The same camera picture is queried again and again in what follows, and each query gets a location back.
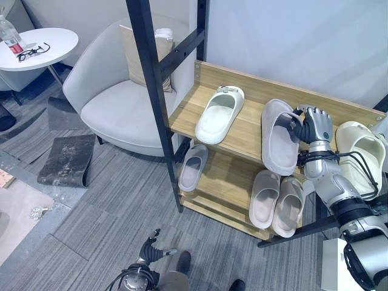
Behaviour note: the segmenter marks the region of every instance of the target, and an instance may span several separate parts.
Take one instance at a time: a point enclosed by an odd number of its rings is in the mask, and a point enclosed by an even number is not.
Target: slide sandal
[[[253,182],[249,204],[249,219],[259,229],[270,227],[276,200],[279,197],[280,176],[263,170]]]
[[[290,123],[300,116],[286,102],[272,99],[261,114],[261,157],[265,167],[279,175],[293,173],[298,160],[299,139],[293,134]]]
[[[294,177],[285,177],[280,184],[280,194],[272,220],[272,228],[278,235],[284,238],[293,236],[302,217],[305,200],[302,183]]]
[[[376,137],[366,126],[355,121],[348,121],[341,124],[335,133],[337,148],[340,153],[352,151],[359,152],[364,157],[370,172],[377,184],[378,191],[381,190],[381,172],[386,157],[386,149],[379,137]],[[364,165],[359,155],[354,154]],[[343,175],[347,178],[360,193],[364,200],[371,200],[375,195],[368,195],[374,191],[373,185],[360,165],[351,157],[342,157],[339,165]]]
[[[196,127],[195,136],[206,144],[218,144],[226,136],[244,104],[244,92],[235,86],[220,86],[210,98]]]
[[[187,151],[178,183],[181,190],[189,192],[195,189],[208,155],[209,151],[203,144],[196,144]]]

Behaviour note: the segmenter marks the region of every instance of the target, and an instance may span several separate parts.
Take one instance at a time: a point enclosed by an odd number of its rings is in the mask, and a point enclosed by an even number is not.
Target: white side table
[[[19,62],[5,42],[2,41],[0,42],[0,70],[17,72],[47,67],[60,85],[63,85],[52,64],[62,61],[72,53],[77,46],[78,35],[64,28],[40,28],[22,32],[20,36],[26,44],[36,43],[32,47],[33,49],[39,45],[45,49],[47,47],[43,44],[45,42],[50,45],[50,50]]]

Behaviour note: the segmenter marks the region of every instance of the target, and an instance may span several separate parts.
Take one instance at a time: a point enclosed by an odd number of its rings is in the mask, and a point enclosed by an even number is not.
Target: beige pillow
[[[146,81],[144,79],[143,70],[141,68],[138,48],[135,42],[135,36],[133,30],[120,25],[122,44],[124,45],[125,56],[127,57],[129,78],[131,81],[146,87]],[[171,52],[173,47],[172,38],[155,38],[156,50],[158,51],[158,59],[162,60],[165,56]],[[172,92],[171,78],[168,77],[163,82],[163,90],[165,92]]]

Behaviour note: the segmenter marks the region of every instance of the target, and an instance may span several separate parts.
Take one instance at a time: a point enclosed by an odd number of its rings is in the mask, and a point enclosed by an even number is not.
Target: water bottle
[[[12,23],[6,20],[4,15],[0,15],[0,38],[10,48],[15,56],[23,52],[25,42],[22,40]]]

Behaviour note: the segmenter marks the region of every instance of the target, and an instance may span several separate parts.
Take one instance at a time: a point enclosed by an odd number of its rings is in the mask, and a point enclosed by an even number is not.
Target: rubber mat
[[[55,138],[38,183],[53,186],[86,187],[95,135]]]

